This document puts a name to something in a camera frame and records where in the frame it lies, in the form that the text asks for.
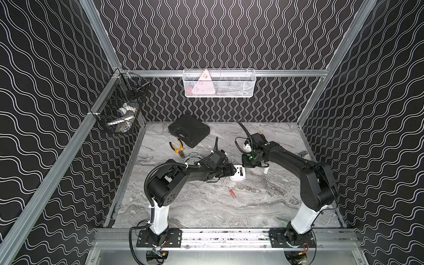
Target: wire basket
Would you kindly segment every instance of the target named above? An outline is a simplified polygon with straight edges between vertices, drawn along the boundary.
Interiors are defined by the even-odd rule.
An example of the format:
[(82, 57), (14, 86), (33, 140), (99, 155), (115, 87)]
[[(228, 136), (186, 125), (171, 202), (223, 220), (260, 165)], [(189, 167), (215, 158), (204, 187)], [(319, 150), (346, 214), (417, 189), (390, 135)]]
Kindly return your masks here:
[(130, 101), (146, 96), (152, 85), (152, 79), (134, 73), (123, 73), (122, 75), (127, 86), (126, 96)]
[(189, 98), (250, 98), (256, 83), (254, 69), (184, 69)]
[(100, 127), (107, 133), (132, 134), (137, 132), (140, 102), (138, 98), (128, 99), (131, 90), (128, 85), (117, 81), (100, 107), (100, 113), (95, 115)]

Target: yellow pliers handle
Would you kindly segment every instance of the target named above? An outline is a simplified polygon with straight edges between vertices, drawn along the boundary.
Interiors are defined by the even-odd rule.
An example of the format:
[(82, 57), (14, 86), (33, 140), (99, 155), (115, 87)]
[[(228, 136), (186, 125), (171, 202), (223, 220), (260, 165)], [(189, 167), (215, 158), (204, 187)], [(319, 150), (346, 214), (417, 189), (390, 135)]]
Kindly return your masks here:
[(180, 138), (178, 138), (178, 142), (180, 143), (180, 149), (175, 148), (172, 142), (169, 142), (169, 145), (172, 148), (172, 150), (174, 150), (177, 154), (181, 156), (181, 158), (184, 158), (184, 152), (183, 152), (184, 146)]

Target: gray marble table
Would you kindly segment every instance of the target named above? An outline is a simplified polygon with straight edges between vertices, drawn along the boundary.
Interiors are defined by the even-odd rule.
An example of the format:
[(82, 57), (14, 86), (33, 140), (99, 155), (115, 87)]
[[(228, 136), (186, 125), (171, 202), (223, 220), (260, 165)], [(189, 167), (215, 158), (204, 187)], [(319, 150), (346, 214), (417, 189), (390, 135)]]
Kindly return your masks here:
[[(236, 123), (207, 124), (210, 134), (195, 148), (186, 146), (184, 153), (197, 152), (205, 157), (213, 149), (218, 136), (218, 148), (227, 153), (231, 163), (241, 164), (241, 153), (234, 144), (235, 137), (245, 137), (240, 126)], [(146, 175), (168, 159), (184, 162), (169, 147), (170, 141), (177, 140), (169, 133), (168, 125), (147, 124), (113, 227), (131, 227), (149, 219), (149, 203), (143, 192)], [(267, 140), (278, 142), (293, 153), (306, 150), (294, 123), (246, 123), (245, 126), (250, 133), (262, 132)], [(188, 182), (170, 205), (169, 225), (192, 228), (285, 227), (300, 207), (299, 185), (300, 181), (292, 173), (274, 163), (270, 163), (268, 174), (264, 174), (263, 168), (246, 169), (246, 179), (241, 182), (230, 178), (217, 183)], [(229, 190), (234, 191), (235, 199)], [(324, 211), (315, 221), (315, 227), (340, 227), (335, 211)]]

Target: tool case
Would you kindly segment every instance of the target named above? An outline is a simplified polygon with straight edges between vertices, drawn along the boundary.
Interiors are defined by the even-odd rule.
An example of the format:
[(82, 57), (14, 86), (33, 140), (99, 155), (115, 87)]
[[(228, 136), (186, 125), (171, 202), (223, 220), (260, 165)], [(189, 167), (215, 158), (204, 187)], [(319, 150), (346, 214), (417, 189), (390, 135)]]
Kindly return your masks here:
[(194, 148), (210, 133), (208, 125), (185, 114), (168, 126), (169, 132), (180, 138), (187, 146)]

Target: wavy line pattern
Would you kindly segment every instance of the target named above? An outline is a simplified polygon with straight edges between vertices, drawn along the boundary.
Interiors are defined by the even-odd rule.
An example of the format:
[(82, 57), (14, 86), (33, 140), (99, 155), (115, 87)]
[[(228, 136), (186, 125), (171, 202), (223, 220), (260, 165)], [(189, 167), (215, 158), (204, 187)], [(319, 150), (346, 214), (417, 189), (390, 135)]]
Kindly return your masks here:
[(136, 138), (137, 134), (107, 134), (94, 126), (13, 264), (84, 264)]
[(423, 1), (378, 1), (304, 126), (372, 265), (424, 264), (423, 36)]
[(0, 242), (112, 70), (77, 0), (0, 0)]
[[(127, 79), (132, 86), (140, 79)], [(295, 122), (318, 77), (258, 78), (251, 98), (187, 98), (181, 78), (154, 78), (142, 99), (147, 121), (175, 121), (190, 114), (202, 121)]]
[(362, 0), (95, 0), (124, 69), (324, 69)]

